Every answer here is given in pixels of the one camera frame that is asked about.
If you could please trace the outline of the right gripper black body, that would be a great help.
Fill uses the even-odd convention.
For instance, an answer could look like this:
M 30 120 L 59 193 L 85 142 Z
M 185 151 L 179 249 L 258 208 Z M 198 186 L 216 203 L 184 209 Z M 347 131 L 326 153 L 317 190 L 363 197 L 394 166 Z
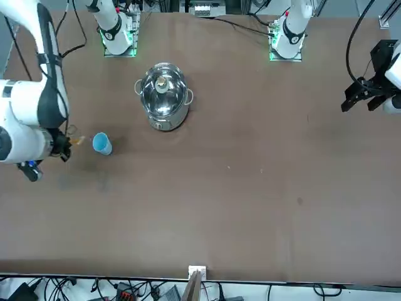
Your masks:
M 71 140 L 60 129 L 49 129 L 52 137 L 52 150 L 50 156 L 60 157 L 63 162 L 69 160 L 71 155 Z

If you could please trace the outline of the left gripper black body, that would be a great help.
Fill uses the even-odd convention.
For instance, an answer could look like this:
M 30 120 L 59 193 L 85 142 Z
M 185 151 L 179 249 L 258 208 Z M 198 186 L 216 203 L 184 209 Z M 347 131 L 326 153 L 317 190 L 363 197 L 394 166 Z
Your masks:
M 394 85 L 385 77 L 390 66 L 397 40 L 380 40 L 371 50 L 370 56 L 375 74 L 362 83 L 370 90 L 390 90 Z

